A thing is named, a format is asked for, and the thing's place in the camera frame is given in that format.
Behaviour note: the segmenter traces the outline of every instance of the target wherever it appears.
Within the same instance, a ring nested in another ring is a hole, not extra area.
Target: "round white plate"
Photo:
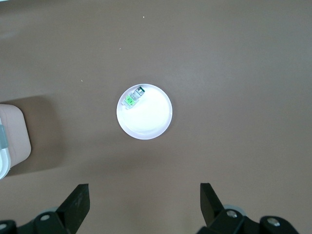
[[[145,93],[134,107],[127,110],[121,102],[138,87]],[[161,135],[172,119],[172,105],[164,91],[151,84],[138,84],[124,92],[117,104],[117,119],[121,128],[130,136],[149,140]]]

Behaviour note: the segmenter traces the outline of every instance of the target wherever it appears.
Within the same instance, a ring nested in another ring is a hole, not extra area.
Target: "small vial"
[[[129,110],[134,107],[139,101],[138,99],[145,93],[144,89],[140,86],[132,94],[126,96],[126,98],[121,102]]]

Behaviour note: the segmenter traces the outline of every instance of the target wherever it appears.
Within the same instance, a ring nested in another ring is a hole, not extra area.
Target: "metal screw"
[[[226,214],[231,218],[237,218],[237,214],[235,211],[227,211]]]
[[[0,230],[5,229],[8,225],[6,223],[0,224]]]
[[[46,215],[42,216],[42,217],[40,218],[40,220],[41,220],[41,221],[45,221],[45,220],[47,220],[47,219],[49,219],[49,218],[50,218],[50,215],[49,215],[49,214],[46,214]]]
[[[268,218],[268,223],[276,227],[281,225],[276,218]]]

